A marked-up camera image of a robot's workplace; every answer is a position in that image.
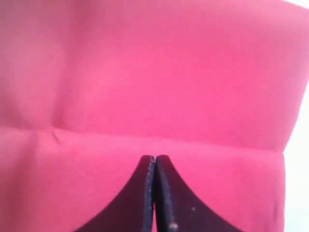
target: pink cloth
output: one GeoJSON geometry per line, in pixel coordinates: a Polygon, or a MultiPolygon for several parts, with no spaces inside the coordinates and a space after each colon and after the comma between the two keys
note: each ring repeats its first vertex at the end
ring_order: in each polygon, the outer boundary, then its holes
{"type": "Polygon", "coordinates": [[[168,154],[246,232],[284,227],[309,11],[277,0],[0,3],[0,231],[66,232],[168,154]]]}

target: black curved piece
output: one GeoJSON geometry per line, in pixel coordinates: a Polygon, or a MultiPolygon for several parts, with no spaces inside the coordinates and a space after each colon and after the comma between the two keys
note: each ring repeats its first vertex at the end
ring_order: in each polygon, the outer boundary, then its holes
{"type": "Polygon", "coordinates": [[[168,156],[157,157],[154,179],[158,232],[240,232],[191,191],[168,156]]]}
{"type": "Polygon", "coordinates": [[[76,232],[151,232],[154,171],[155,159],[143,156],[115,199],[76,232]]]}

